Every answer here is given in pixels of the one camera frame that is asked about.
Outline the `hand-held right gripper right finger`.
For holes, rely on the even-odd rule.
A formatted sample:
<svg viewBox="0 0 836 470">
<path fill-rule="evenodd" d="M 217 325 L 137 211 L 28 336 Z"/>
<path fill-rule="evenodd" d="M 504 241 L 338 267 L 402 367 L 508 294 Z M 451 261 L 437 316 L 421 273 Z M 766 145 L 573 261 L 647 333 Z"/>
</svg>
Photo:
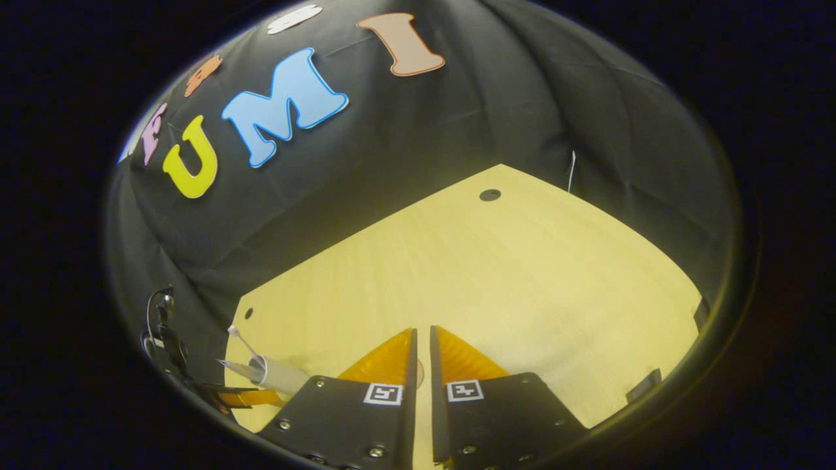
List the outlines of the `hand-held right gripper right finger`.
<svg viewBox="0 0 836 470">
<path fill-rule="evenodd" d="M 534 372 L 510 373 L 430 328 L 433 459 L 445 469 L 522 469 L 589 433 Z"/>
</svg>

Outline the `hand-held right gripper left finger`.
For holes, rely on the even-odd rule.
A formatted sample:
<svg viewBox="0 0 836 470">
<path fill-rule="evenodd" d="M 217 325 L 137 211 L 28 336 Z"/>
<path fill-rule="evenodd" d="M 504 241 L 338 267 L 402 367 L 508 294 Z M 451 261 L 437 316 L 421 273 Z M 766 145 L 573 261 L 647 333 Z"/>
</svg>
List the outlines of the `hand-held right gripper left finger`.
<svg viewBox="0 0 836 470">
<path fill-rule="evenodd" d="M 338 377 L 310 377 L 259 437 L 329 468 L 410 469 L 416 337 L 406 328 Z"/>
</svg>

